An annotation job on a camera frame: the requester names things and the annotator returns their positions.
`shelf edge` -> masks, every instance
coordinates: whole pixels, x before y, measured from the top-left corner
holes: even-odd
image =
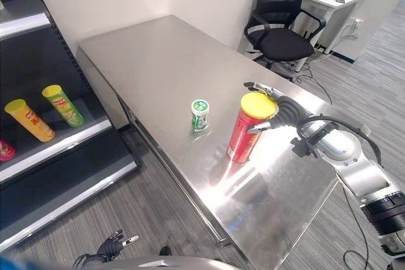
[[[0,40],[50,26],[45,13],[3,22],[0,23]]]
[[[23,159],[22,161],[0,171],[0,183],[10,179],[14,175],[17,175],[31,168],[32,166],[35,166],[36,164],[41,163],[42,161],[45,161],[46,159],[49,159],[50,157],[56,156],[66,150],[74,148],[76,145],[97,135],[98,133],[101,133],[102,131],[108,129],[111,126],[112,124],[108,119],[103,120],[100,123],[91,126],[90,128],[87,128],[81,132],[73,134],[68,138],[61,140],[60,142]]]
[[[87,189],[86,191],[82,192],[72,200],[69,200],[62,206],[56,208],[54,211],[48,213],[45,215],[43,218],[40,220],[32,223],[25,229],[21,230],[17,234],[9,237],[7,240],[3,241],[0,243],[0,252],[6,250],[10,246],[22,241],[26,237],[30,237],[34,232],[37,230],[41,229],[43,226],[46,224],[50,223],[51,221],[54,221],[56,218],[61,216],[63,213],[69,211],[71,208],[75,207],[79,203],[83,202],[85,199],[88,199],[89,197],[93,196],[94,194],[100,192],[101,190],[104,190],[108,186],[110,186],[112,183],[114,183],[116,180],[124,176],[125,174],[129,173],[131,170],[135,169],[137,165],[135,164],[134,161],[126,165],[125,167],[121,168],[117,172],[113,173],[112,175],[106,177],[105,179],[99,181],[96,183],[93,187]]]

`green lid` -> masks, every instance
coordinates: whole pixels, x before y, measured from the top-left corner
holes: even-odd
[[[191,112],[195,115],[207,115],[209,111],[209,104],[204,99],[197,99],[191,104]]]

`yellow pringles can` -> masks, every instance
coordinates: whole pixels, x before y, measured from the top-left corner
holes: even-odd
[[[83,116],[80,115],[75,105],[62,91],[60,85],[49,85],[42,90],[42,95],[46,97],[70,126],[80,126],[84,122]]]
[[[4,110],[41,142],[54,138],[55,131],[44,123],[23,99],[9,102]]]

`shelving unit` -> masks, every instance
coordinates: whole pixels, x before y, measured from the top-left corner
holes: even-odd
[[[48,13],[40,0],[12,0],[0,11],[0,40],[50,27]]]
[[[43,0],[1,1],[0,136],[16,154],[0,163],[0,252],[137,168]],[[52,84],[84,117],[81,126],[70,127],[41,95]],[[40,142],[5,113],[14,99],[25,99],[55,137]]]
[[[0,183],[112,128],[106,113],[93,95],[77,99],[73,104],[82,114],[84,124],[72,128],[52,109],[42,115],[42,119],[56,132],[55,137],[48,142],[40,142],[17,123],[4,128],[2,136],[15,137],[18,143],[15,145],[16,156],[0,163]]]
[[[2,189],[0,252],[136,167],[120,136],[108,132],[92,144],[39,168],[29,178]]]

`black office chair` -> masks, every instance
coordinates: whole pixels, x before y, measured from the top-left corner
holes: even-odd
[[[263,57],[271,61],[266,65],[269,70],[273,62],[291,62],[314,53],[309,42],[325,27],[326,21],[301,9],[301,3],[302,0],[257,0],[256,9],[252,12],[244,33],[253,45],[253,49],[263,53],[255,61]],[[300,13],[307,14],[319,23],[319,27],[307,37],[302,37],[290,29]],[[283,27],[272,28],[271,25],[283,25]],[[287,70],[274,72],[290,81],[293,79],[291,71],[290,73]]]

